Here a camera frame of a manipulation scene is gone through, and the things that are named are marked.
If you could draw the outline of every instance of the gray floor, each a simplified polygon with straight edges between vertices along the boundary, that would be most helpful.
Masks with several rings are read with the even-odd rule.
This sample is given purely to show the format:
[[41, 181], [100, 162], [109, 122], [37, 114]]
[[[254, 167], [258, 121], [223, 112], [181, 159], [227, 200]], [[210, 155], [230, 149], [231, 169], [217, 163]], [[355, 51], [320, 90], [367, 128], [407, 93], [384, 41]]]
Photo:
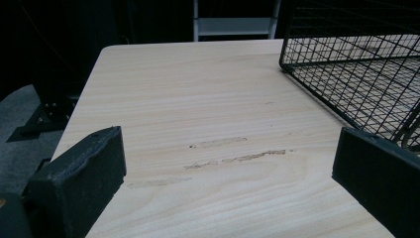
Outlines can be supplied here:
[[22, 193], [42, 159], [53, 156], [63, 131], [41, 134], [39, 139], [6, 143], [16, 127], [24, 126], [40, 104], [28, 85], [0, 102], [0, 192]]

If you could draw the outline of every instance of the bolt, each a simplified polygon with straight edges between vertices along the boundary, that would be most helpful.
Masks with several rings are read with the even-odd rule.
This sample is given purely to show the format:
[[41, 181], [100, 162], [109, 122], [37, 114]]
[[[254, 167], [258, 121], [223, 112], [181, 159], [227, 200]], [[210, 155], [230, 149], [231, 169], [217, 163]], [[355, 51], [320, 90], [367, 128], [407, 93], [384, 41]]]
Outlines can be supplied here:
[[3, 197], [0, 197], [0, 208], [2, 207], [2, 206], [4, 206], [6, 204], [6, 199], [5, 198], [3, 198]]

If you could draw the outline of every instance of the wire basket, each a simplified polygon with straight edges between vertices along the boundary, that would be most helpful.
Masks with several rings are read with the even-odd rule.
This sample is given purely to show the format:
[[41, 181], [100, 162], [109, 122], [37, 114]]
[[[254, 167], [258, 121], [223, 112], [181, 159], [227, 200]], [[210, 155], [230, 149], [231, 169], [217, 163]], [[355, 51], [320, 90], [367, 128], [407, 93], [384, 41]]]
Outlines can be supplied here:
[[420, 1], [303, 0], [280, 66], [357, 129], [420, 152]]

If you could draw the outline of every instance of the black wire mesh basket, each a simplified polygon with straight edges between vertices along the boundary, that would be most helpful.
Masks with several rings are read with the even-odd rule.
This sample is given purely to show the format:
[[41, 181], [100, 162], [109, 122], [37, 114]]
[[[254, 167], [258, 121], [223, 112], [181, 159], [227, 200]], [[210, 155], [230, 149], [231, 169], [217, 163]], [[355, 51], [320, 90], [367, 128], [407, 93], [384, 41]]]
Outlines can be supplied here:
[[420, 152], [420, 1], [294, 4], [280, 66], [355, 128]]

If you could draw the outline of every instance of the table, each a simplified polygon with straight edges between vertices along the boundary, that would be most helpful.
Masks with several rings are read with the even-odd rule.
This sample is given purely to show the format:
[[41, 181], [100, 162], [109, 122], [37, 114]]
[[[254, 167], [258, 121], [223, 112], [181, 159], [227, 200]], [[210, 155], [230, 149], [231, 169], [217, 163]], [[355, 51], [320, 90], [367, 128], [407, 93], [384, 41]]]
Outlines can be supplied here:
[[104, 49], [53, 156], [122, 127], [128, 174], [88, 237], [392, 237], [331, 179], [345, 124], [281, 45]]

